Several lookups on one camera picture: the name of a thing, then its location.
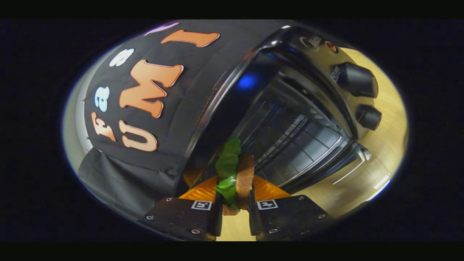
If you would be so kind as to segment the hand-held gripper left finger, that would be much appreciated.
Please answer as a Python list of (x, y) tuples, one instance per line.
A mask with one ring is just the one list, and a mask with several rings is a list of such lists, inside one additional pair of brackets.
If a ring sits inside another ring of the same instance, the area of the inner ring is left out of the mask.
[(173, 240), (215, 241), (221, 235), (223, 216), (218, 182), (218, 176), (211, 177), (180, 197), (164, 197), (139, 224)]

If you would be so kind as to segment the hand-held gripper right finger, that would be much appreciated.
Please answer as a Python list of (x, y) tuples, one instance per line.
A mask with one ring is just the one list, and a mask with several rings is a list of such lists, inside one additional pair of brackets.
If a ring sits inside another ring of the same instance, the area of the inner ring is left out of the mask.
[(335, 222), (306, 195), (290, 195), (258, 176), (253, 177), (248, 213), (250, 232), (257, 241), (300, 241)]

